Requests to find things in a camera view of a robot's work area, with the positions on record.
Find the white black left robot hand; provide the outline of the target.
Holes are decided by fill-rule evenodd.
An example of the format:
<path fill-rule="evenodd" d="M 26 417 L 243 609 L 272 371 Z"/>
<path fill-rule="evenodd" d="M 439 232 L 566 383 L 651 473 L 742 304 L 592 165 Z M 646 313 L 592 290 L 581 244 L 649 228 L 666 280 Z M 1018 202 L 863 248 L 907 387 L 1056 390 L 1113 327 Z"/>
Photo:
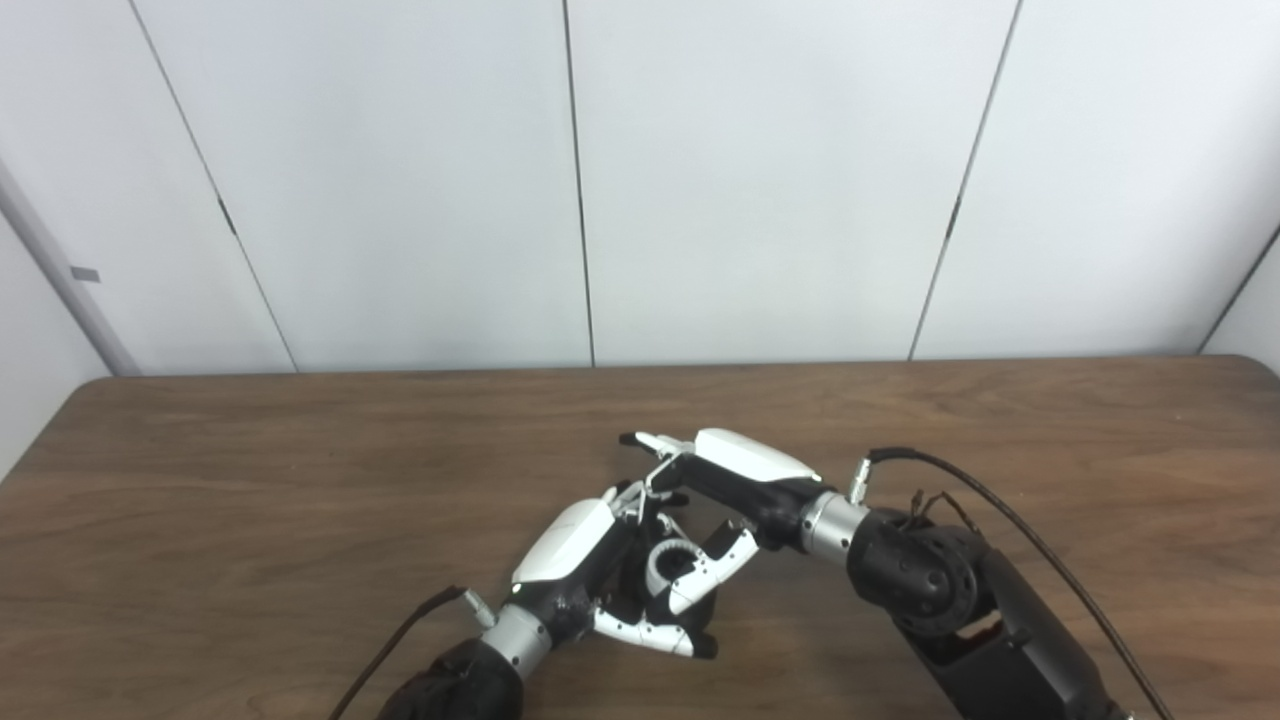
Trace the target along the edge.
<path fill-rule="evenodd" d="M 554 648 L 595 633 L 689 659 L 714 659 L 705 628 L 716 593 L 685 614 L 658 620 L 653 592 L 684 575 L 698 546 L 631 483 L 570 505 L 541 533 L 511 579 L 483 641 L 527 674 Z"/>

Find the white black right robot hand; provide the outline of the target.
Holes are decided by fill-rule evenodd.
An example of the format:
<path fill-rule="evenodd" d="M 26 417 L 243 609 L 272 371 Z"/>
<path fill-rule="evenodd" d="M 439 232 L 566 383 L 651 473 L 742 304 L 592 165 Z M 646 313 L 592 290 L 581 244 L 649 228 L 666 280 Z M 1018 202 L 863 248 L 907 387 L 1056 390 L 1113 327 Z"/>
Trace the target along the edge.
<path fill-rule="evenodd" d="M 705 428 L 691 441 L 634 432 L 620 436 L 620 443 L 658 459 L 645 480 L 649 495 L 690 489 L 742 519 L 719 527 L 684 575 L 653 592 L 646 610 L 658 620 L 689 611 L 760 550 L 801 550 L 805 516 L 829 492 L 806 464 L 727 429 Z"/>

